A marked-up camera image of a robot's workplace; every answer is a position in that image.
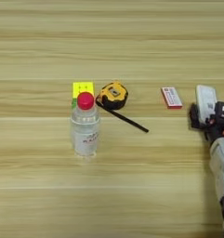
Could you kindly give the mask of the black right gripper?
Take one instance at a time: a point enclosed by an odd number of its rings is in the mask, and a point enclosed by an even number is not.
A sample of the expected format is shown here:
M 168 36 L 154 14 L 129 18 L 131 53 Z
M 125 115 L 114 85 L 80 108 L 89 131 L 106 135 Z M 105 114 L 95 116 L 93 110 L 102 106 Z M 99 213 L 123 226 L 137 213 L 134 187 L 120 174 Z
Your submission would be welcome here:
M 224 138 L 224 118 L 212 114 L 209 119 L 202 124 L 199 121 L 198 107 L 195 103 L 190 106 L 189 117 L 191 127 L 204 132 L 205 138 L 213 143 L 216 139 Z

